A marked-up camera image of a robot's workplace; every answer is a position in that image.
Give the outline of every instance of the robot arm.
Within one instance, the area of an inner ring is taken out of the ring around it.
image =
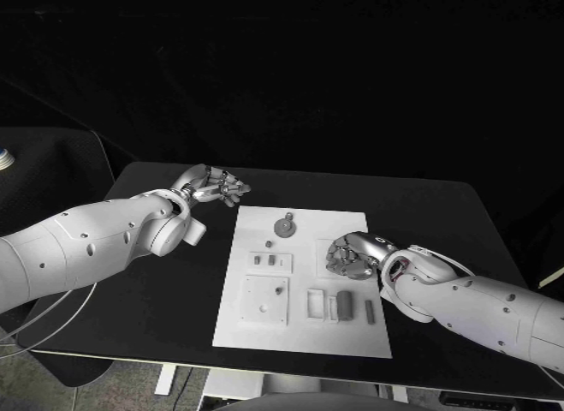
[[[486,348],[564,374],[564,303],[486,277],[458,277],[431,252],[398,250],[367,233],[340,237],[327,260],[327,269],[353,279],[378,271],[380,296],[406,317],[435,319]]]
[[[180,241],[196,245],[204,226],[192,218],[190,207],[215,199],[232,206],[249,191],[225,171],[199,164],[173,188],[73,207],[1,237],[0,313],[43,295],[93,284],[140,256],[161,257]]]

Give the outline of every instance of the robotic hand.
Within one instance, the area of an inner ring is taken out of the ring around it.
[[[450,262],[467,276],[458,277]],[[564,303],[474,274],[435,252],[398,249],[354,232],[329,247],[327,270],[353,280],[378,273],[380,297],[415,321],[432,319],[486,348],[564,374]]]
[[[140,256],[161,257],[180,240],[196,245],[204,226],[192,207],[212,200],[232,207],[249,191],[235,176],[197,164],[170,189],[73,207],[0,237],[0,313],[93,284]]]

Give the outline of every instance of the floor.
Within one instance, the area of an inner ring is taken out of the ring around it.
[[[13,352],[0,347],[0,354]],[[207,370],[177,367],[170,396],[155,396],[160,365],[115,361],[105,374],[78,389],[66,388],[29,354],[0,360],[0,411],[194,411]],[[445,407],[438,391],[406,389],[409,403],[434,411],[471,411]]]

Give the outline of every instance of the black table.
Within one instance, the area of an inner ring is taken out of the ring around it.
[[[168,188],[189,167],[130,164],[106,199]],[[251,184],[241,205],[365,212],[372,233],[401,246],[418,244],[438,251],[474,274],[525,286],[467,184],[222,168]],[[535,365],[467,341],[435,321],[414,322],[385,301],[391,360],[212,347],[236,208],[212,201],[197,205],[192,214],[207,226],[199,245],[181,243],[167,256],[134,260],[124,272],[98,283],[79,316],[40,344],[42,352],[564,400],[564,390]],[[20,333],[21,346],[65,322],[88,290],[75,291],[60,308]],[[56,298],[40,299],[30,316]]]

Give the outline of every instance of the gray tile floor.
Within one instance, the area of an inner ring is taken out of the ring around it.
[[[14,348],[0,347],[0,354]],[[168,396],[155,396],[160,365],[115,361],[105,374],[78,389],[66,388],[29,354],[0,360],[0,411],[168,411],[190,368],[177,367]],[[192,376],[174,411],[194,411],[207,370],[192,369]],[[468,408],[444,407],[438,391],[406,389],[409,403],[435,411]]]

